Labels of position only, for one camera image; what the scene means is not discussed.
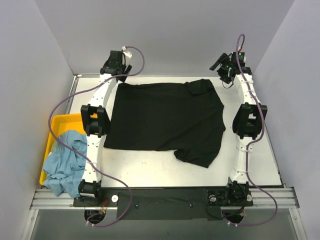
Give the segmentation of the black t shirt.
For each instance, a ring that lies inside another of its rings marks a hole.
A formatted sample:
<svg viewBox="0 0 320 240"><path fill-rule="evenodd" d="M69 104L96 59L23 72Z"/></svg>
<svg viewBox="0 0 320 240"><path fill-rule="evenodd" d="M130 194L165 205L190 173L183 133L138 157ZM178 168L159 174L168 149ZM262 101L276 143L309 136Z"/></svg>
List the black t shirt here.
<svg viewBox="0 0 320 240"><path fill-rule="evenodd" d="M118 86L104 147L173 151L185 163L208 168L225 132L224 105L209 79Z"/></svg>

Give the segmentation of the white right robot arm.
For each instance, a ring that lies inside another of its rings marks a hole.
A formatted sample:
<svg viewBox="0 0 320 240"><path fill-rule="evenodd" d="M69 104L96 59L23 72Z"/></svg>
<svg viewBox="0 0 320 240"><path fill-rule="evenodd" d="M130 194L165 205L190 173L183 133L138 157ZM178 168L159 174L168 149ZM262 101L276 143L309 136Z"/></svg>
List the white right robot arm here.
<svg viewBox="0 0 320 240"><path fill-rule="evenodd" d="M208 204L211 207L252 206L249 161L254 143L264 135L268 107L258 100L252 71L246 66L243 52L222 53L210 70L216 70L223 83L236 88L240 106L232 122L232 131L236 136L236 160L226 187L207 191Z"/></svg>

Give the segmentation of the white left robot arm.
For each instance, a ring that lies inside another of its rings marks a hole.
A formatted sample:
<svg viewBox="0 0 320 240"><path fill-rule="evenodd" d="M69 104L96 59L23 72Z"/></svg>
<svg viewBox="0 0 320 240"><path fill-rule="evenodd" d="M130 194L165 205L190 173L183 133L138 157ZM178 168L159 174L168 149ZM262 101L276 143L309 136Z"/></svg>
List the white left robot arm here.
<svg viewBox="0 0 320 240"><path fill-rule="evenodd" d="M78 187L79 194L91 206L98 206L103 200L101 188L101 159L102 148L110 129L110 118L106 106L113 88L119 80L126 77L114 77L128 75L132 66L127 61L132 53L124 46L122 50L112 50L107 61L100 69L99 83L92 98L80 108L83 129L86 134L86 157L90 160L85 163L84 173Z"/></svg>

